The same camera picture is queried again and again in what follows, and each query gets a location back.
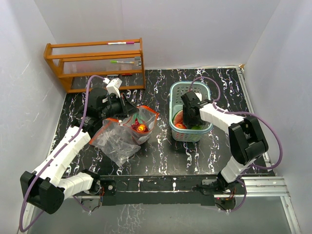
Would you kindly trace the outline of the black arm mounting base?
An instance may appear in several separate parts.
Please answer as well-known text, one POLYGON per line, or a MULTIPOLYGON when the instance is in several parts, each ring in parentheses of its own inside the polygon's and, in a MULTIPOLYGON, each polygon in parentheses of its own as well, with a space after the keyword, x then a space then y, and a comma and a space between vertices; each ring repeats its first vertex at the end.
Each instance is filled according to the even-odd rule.
POLYGON ((237 183, 223 184, 215 175, 101 175, 102 205, 214 206, 215 198, 232 198, 237 183))

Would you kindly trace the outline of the clear orange zip top bag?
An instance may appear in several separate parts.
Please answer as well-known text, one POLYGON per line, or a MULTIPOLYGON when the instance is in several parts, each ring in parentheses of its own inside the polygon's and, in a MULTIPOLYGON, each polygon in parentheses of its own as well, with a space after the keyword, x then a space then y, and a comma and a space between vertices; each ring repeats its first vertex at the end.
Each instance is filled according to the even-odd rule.
POLYGON ((148 106, 138 106, 138 112, 123 124, 136 144, 145 143, 156 126, 159 113, 148 106))

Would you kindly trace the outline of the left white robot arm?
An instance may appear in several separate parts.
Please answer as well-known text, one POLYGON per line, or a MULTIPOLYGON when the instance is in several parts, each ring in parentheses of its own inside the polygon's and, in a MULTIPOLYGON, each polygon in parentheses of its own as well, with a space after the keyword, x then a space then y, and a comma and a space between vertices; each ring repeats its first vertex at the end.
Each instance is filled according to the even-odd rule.
POLYGON ((80 150, 87 145, 109 118, 123 120, 139 112, 124 94, 108 93, 94 88, 86 94, 85 105, 58 146, 33 172, 20 177, 23 203, 30 203, 48 214, 55 213, 70 196, 87 191, 94 195, 101 183, 95 173, 87 170, 64 179, 62 176, 80 150))

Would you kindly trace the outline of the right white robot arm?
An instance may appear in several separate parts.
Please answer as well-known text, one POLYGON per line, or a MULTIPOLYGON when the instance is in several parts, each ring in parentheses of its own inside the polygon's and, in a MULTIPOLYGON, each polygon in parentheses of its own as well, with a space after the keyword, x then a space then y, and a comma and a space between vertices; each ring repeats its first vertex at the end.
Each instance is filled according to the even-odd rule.
POLYGON ((183 123, 199 125, 209 122, 229 136, 232 156, 209 187, 229 193, 238 177, 261 155, 268 151, 268 143, 255 117, 242 117, 217 107, 208 99, 200 100, 194 91, 181 96, 183 123))

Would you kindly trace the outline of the red green dragon fruit toy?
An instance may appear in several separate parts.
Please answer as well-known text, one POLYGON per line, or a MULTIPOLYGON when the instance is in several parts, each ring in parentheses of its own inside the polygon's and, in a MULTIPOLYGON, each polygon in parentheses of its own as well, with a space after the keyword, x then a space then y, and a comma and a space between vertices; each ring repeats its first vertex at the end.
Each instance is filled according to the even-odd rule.
POLYGON ((131 124, 132 129, 137 132, 137 127, 140 124, 145 124, 147 126, 144 120, 142 120, 138 115, 135 115, 134 122, 131 124))

